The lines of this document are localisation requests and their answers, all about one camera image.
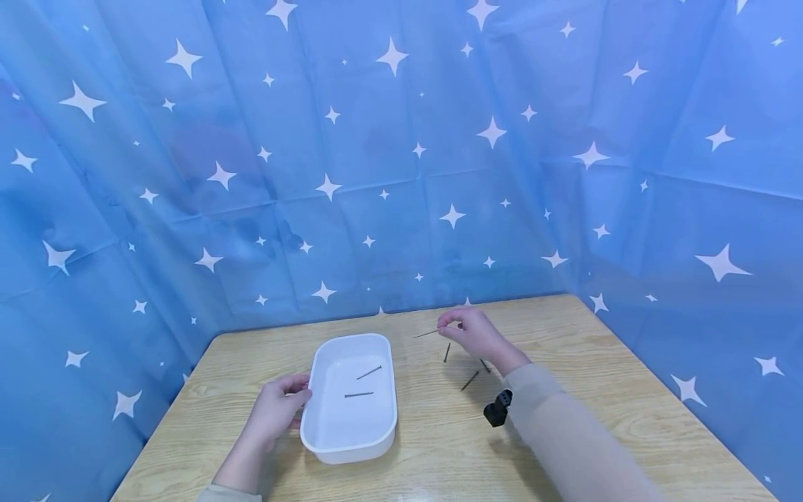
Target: wood grain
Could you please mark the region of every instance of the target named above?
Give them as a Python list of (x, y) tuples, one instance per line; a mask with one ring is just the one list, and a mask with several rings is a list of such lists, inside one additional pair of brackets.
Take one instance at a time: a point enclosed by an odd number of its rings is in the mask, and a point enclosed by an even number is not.
[[(572, 296), (481, 308), (611, 430), (668, 500), (775, 500), (585, 306)], [(286, 437), (266, 462), (270, 500), (558, 501), (529, 450), (482, 414), (499, 375), (437, 333), (443, 310), (339, 320), (218, 337), (126, 476), (115, 502), (190, 502), (237, 438), (261, 385), (309, 371), (325, 340), (381, 333), (393, 347), (399, 421), (373, 462), (328, 466)], [(463, 391), (475, 371), (477, 378)]]

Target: black object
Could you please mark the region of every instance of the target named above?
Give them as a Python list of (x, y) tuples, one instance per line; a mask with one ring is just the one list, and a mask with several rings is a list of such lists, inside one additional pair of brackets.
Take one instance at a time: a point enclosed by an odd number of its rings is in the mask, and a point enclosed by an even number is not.
[(485, 406), (483, 415), (485, 419), (491, 424), (491, 427), (498, 427), (504, 425), (507, 418), (507, 407), (513, 402), (513, 393), (510, 389), (505, 389), (496, 396), (496, 401)]

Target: beige sleeve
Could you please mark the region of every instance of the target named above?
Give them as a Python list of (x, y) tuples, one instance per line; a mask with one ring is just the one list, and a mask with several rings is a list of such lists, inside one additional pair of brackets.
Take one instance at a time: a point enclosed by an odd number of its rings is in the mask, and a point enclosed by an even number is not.
[(513, 370), (508, 417), (565, 502), (653, 502), (658, 490), (630, 453), (543, 366)]
[(262, 496), (211, 484), (198, 496), (198, 502), (262, 502)]

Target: blue curtain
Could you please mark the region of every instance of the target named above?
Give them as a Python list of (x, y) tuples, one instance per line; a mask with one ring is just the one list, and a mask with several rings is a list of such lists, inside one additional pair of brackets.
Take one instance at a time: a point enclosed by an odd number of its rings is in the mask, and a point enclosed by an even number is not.
[(0, 2), (0, 499), (107, 500), (218, 333), (568, 291), (800, 500), (801, 25)]

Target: nail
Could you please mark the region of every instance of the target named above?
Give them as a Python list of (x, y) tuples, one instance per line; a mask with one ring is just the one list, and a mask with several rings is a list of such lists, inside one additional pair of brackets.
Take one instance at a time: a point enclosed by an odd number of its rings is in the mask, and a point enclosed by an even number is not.
[(367, 377), (368, 375), (370, 375), (374, 371), (377, 371), (378, 369), (382, 369), (382, 366), (380, 365), (378, 368), (374, 368), (374, 369), (370, 370), (368, 373), (364, 374), (362, 377), (357, 377), (357, 380), (359, 380), (360, 378), (363, 378), (363, 377)]
[(432, 333), (437, 333), (437, 332), (438, 332), (438, 330), (436, 329), (436, 330), (434, 330), (434, 331), (430, 331), (429, 333), (424, 333), (423, 335), (416, 335), (416, 336), (415, 336), (415, 337), (413, 337), (413, 338), (421, 338), (421, 337), (424, 337), (424, 336), (426, 336), (426, 335), (431, 335)]
[(471, 377), (471, 380), (469, 380), (468, 382), (466, 382), (466, 385), (464, 385), (464, 386), (463, 386), (463, 388), (462, 388), (462, 389), (460, 389), (460, 392), (463, 392), (463, 391), (466, 389), (466, 387), (468, 387), (468, 384), (472, 383), (472, 382), (474, 381), (474, 379), (475, 379), (475, 378), (477, 378), (477, 375), (479, 375), (479, 371), (475, 371), (475, 372), (474, 372), (474, 376), (473, 376), (473, 377)]

